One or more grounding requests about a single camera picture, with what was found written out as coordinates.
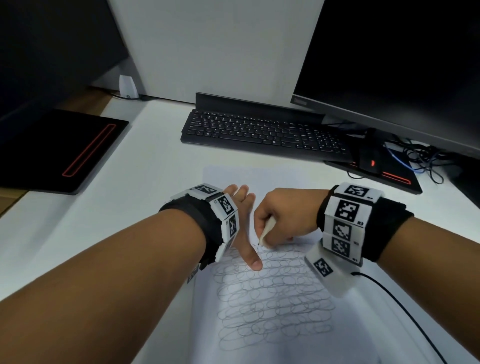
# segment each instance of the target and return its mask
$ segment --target blue cable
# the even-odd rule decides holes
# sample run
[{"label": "blue cable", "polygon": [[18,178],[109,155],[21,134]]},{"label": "blue cable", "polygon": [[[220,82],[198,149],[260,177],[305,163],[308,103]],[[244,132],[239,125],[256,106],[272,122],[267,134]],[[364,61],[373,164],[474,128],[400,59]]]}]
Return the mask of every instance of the blue cable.
[{"label": "blue cable", "polygon": [[425,172],[425,168],[418,168],[418,169],[415,169],[415,168],[412,168],[411,166],[409,166],[408,164],[404,163],[403,161],[400,160],[400,158],[398,158],[395,154],[392,153],[392,151],[384,144],[385,148],[388,150],[388,152],[390,153],[390,155],[398,162],[400,163],[402,166],[408,168],[409,170],[413,171],[414,173],[416,174],[422,174]]}]

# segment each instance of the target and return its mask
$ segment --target desk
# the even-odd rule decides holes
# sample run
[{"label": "desk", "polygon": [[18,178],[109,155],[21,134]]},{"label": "desk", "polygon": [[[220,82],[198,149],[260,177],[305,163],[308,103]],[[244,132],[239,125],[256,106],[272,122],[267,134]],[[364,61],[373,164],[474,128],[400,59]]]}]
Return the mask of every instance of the desk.
[{"label": "desk", "polygon": [[[131,121],[132,126],[85,190],[77,196],[29,192],[0,219],[0,299],[96,242],[156,213],[173,193],[199,183],[206,165],[294,166],[306,171],[307,184],[315,188],[331,188],[349,180],[345,172],[323,163],[182,144],[180,132],[193,107],[166,100],[111,100],[102,115]],[[480,210],[448,180],[439,186],[427,175],[420,175],[419,180],[424,190],[421,195],[367,179],[361,183],[406,203],[421,219],[480,241]],[[477,363],[376,265],[366,264],[365,269],[404,303],[447,361]],[[136,364],[187,361],[191,304],[192,285],[186,285],[135,359]]]}]

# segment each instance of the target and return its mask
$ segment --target paper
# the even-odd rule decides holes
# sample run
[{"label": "paper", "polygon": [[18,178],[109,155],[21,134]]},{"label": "paper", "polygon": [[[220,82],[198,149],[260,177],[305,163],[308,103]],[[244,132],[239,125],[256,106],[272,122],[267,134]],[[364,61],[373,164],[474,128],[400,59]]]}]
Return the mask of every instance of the paper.
[{"label": "paper", "polygon": [[[207,167],[204,182],[248,184],[255,207],[275,187],[301,188],[302,173],[286,169]],[[346,300],[336,300],[303,257],[317,231],[276,250],[250,238],[264,267],[253,272],[235,249],[198,272],[192,309],[191,364],[378,364],[372,340]]]}]

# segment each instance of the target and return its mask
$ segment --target white wall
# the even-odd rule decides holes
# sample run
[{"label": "white wall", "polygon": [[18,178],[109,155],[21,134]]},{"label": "white wall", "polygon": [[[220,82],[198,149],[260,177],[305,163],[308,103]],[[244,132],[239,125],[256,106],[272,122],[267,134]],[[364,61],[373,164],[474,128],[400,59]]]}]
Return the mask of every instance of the white wall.
[{"label": "white wall", "polygon": [[[201,91],[291,106],[323,0],[110,4],[146,94],[194,102]],[[118,89],[121,68],[96,85]]]}]

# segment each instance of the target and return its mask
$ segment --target black keyboard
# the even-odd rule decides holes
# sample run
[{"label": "black keyboard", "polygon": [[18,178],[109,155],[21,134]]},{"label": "black keyboard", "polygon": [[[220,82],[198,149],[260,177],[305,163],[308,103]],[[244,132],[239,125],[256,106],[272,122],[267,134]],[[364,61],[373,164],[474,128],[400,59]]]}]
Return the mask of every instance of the black keyboard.
[{"label": "black keyboard", "polygon": [[301,159],[353,161],[343,135],[333,127],[222,112],[193,110],[181,141]]}]

